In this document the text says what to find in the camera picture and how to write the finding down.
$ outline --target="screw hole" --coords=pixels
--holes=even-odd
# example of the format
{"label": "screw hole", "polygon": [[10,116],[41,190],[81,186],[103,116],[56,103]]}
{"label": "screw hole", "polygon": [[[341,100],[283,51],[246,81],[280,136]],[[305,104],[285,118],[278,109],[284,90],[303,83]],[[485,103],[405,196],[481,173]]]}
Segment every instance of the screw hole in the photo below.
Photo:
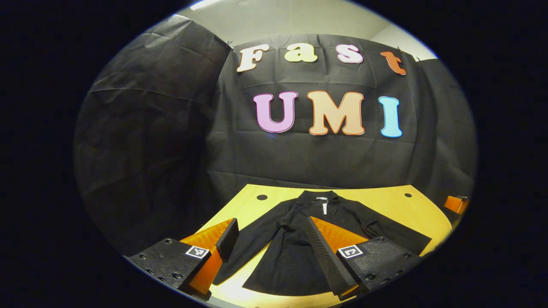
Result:
{"label": "screw hole", "polygon": [[365,275],[365,277],[363,277],[363,280],[373,280],[376,278],[376,275],[375,274],[367,274]]}

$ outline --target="wooden table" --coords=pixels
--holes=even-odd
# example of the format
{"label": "wooden table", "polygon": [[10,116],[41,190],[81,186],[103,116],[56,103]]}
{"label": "wooden table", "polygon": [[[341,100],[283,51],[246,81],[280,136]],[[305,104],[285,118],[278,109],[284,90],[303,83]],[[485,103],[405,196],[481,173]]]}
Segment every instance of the wooden table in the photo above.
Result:
{"label": "wooden table", "polygon": [[[230,218],[238,219],[241,230],[280,202],[299,197],[304,190],[248,184],[198,231]],[[359,201],[370,209],[432,238],[421,255],[432,251],[452,230],[451,223],[441,210],[411,185],[333,191],[345,199]],[[258,200],[258,195],[266,195],[267,199]],[[218,286],[212,285],[210,302],[214,303],[219,299],[245,308],[324,308],[341,303],[331,292],[309,296],[279,296],[242,288],[267,247],[268,245],[232,277]]]}

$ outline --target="black jacket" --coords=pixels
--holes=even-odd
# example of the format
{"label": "black jacket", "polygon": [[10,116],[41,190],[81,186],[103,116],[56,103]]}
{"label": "black jacket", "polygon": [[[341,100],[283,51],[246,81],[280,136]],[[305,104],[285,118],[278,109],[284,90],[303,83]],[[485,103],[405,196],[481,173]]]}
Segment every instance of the black jacket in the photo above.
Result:
{"label": "black jacket", "polygon": [[[327,215],[323,211],[324,201],[317,197],[328,198]],[[298,198],[278,204],[240,231],[229,261],[223,264],[213,283],[228,279],[272,241],[244,288],[286,296],[329,292],[305,232],[308,216],[365,238],[386,236],[416,254],[420,254],[431,240],[357,201],[339,197],[333,191],[304,191]]]}

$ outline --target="white wall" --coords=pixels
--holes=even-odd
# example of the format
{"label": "white wall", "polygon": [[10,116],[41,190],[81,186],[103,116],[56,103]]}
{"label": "white wall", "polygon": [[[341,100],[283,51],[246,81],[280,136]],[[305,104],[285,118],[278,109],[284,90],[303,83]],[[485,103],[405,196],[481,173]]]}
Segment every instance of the white wall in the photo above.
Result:
{"label": "white wall", "polygon": [[400,27],[391,24],[370,39],[391,47],[399,47],[404,52],[413,55],[415,60],[437,59],[437,56],[417,38]]}

